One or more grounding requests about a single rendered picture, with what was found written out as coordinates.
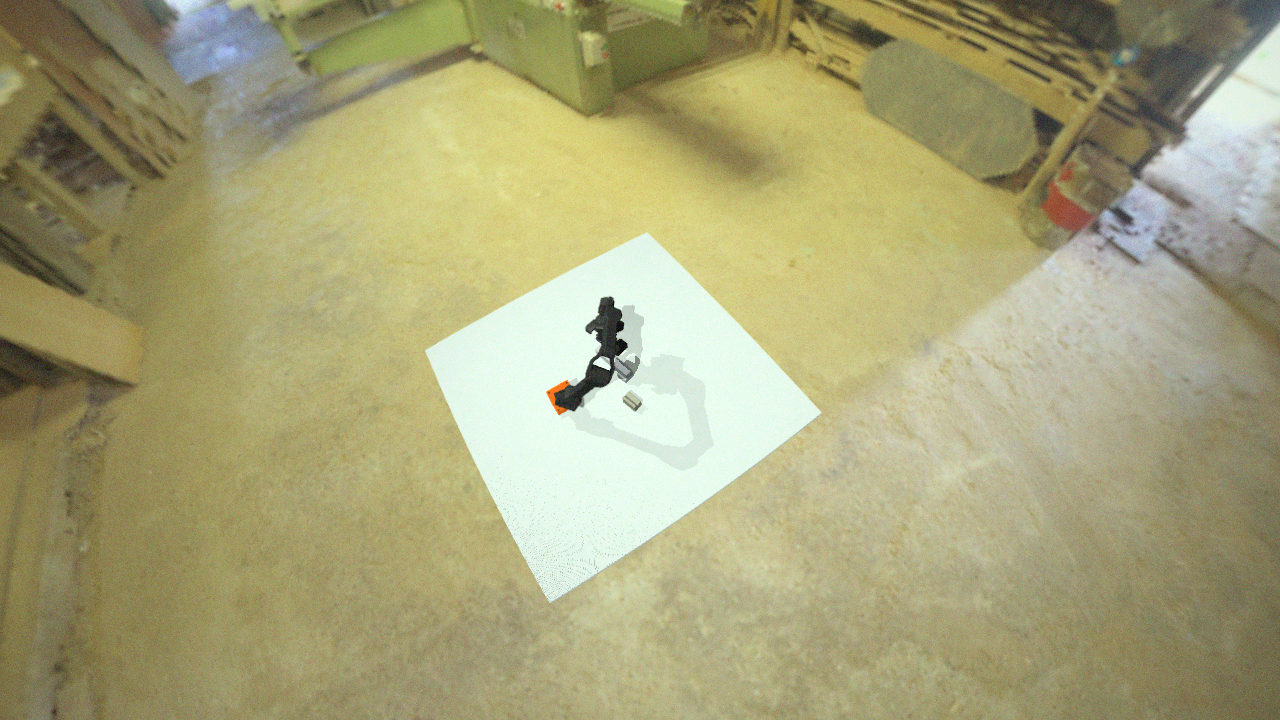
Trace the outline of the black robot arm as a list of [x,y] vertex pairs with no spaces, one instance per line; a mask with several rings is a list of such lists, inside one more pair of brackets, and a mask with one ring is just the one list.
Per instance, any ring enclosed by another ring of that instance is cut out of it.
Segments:
[[[600,299],[596,313],[599,314],[595,316],[595,329],[602,332],[602,347],[599,348],[599,352],[590,359],[582,380],[580,380],[576,386],[567,386],[564,389],[554,393],[554,404],[559,407],[566,407],[572,411],[577,410],[584,395],[588,395],[588,392],[593,388],[605,387],[611,383],[612,375],[614,374],[614,355],[617,352],[614,348],[616,336],[620,331],[625,329],[625,322],[621,322],[622,310],[614,307],[614,297],[609,295]],[[602,356],[611,359],[611,370],[593,364]]]

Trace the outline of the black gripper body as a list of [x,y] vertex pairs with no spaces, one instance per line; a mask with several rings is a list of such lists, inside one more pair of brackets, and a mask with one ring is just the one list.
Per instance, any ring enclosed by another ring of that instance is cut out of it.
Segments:
[[[585,331],[588,332],[588,334],[593,334],[593,331],[596,331],[595,327],[596,327],[595,319],[593,319],[591,322],[588,323],[588,325],[585,325]],[[595,336],[598,340],[602,341],[602,332],[596,331]],[[617,350],[616,356],[620,356],[620,354],[622,354],[626,348],[628,348],[628,345],[625,342],[625,340],[617,340],[614,348]]]

